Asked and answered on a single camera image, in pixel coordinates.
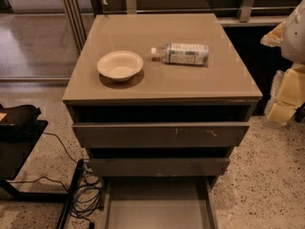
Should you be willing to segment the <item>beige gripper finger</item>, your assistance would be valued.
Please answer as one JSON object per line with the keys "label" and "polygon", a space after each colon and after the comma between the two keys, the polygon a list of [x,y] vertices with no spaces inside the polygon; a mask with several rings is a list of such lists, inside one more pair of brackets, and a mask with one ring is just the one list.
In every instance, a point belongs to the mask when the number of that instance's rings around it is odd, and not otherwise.
{"label": "beige gripper finger", "polygon": [[266,118],[277,124],[286,124],[305,103],[305,65],[294,63],[286,72],[277,71],[270,94]]}
{"label": "beige gripper finger", "polygon": [[261,38],[260,43],[267,47],[279,47],[285,24],[286,22],[278,24],[274,29]]}

